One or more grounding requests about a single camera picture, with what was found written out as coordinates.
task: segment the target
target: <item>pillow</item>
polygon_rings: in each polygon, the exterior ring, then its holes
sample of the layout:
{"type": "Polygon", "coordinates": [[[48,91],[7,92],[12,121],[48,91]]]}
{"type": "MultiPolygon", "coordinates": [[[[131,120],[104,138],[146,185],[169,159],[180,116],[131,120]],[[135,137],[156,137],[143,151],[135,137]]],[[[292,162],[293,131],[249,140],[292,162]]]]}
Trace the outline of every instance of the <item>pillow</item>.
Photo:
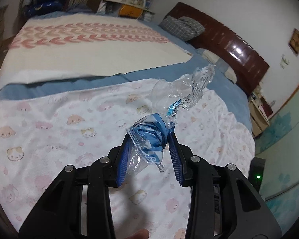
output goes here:
{"type": "Polygon", "coordinates": [[[167,16],[159,26],[182,41],[199,36],[205,30],[199,22],[188,17],[175,19],[172,16],[167,16]]]}
{"type": "Polygon", "coordinates": [[[221,71],[227,79],[236,84],[237,76],[235,71],[223,59],[207,49],[198,48],[197,52],[210,63],[216,65],[217,69],[221,71]]]}

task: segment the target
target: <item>gray plaid pillow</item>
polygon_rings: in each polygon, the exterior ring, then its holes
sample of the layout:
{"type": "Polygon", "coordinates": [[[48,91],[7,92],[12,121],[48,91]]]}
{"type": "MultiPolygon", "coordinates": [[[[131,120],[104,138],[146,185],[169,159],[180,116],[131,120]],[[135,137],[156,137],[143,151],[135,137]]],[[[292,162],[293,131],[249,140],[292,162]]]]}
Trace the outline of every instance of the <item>gray plaid pillow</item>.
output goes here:
{"type": "Polygon", "coordinates": [[[159,25],[162,29],[182,41],[188,41],[199,36],[205,30],[204,26],[189,17],[175,19],[172,16],[167,16],[159,25]]]}

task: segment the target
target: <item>wall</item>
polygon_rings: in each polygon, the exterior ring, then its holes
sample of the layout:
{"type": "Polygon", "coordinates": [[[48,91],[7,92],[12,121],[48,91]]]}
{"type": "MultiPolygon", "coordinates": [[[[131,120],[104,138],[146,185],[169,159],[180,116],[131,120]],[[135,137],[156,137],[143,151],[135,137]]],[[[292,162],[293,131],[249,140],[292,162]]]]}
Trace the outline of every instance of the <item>wall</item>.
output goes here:
{"type": "Polygon", "coordinates": [[[8,5],[4,14],[4,33],[3,39],[15,36],[18,33],[18,10],[20,0],[0,0],[0,7],[8,5]]]}
{"type": "Polygon", "coordinates": [[[276,101],[276,112],[299,84],[299,55],[288,46],[293,29],[299,30],[298,0],[153,0],[154,21],[160,22],[179,1],[222,22],[265,59],[270,68],[262,87],[266,100],[276,101]],[[282,54],[290,61],[285,69],[282,54]]]}
{"type": "Polygon", "coordinates": [[[255,140],[257,157],[266,159],[259,193],[272,198],[267,205],[285,233],[299,216],[299,90],[270,124],[255,140]]]}

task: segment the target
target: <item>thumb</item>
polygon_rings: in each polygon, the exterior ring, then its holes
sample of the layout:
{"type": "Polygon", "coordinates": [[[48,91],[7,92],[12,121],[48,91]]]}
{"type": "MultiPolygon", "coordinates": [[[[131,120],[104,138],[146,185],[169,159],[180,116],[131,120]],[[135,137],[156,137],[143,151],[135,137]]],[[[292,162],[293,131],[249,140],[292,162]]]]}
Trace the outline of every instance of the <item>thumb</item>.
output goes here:
{"type": "Polygon", "coordinates": [[[126,239],[149,239],[150,233],[147,229],[141,229],[126,239]]]}

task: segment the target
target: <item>white wall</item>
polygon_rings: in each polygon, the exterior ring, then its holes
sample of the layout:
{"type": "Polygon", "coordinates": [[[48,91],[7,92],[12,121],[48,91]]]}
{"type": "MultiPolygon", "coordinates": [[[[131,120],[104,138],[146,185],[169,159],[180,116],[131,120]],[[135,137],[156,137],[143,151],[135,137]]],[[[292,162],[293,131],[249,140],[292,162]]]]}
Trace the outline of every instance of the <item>white wall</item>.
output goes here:
{"type": "Polygon", "coordinates": [[[270,65],[261,86],[277,111],[299,84],[299,55],[288,46],[299,30],[298,0],[153,0],[154,21],[160,22],[177,2],[191,5],[220,21],[248,42],[270,65]],[[285,54],[290,65],[280,66],[285,54]]]}
{"type": "Polygon", "coordinates": [[[20,0],[0,0],[0,7],[8,5],[4,14],[3,39],[10,38],[18,34],[17,16],[20,0]]]}

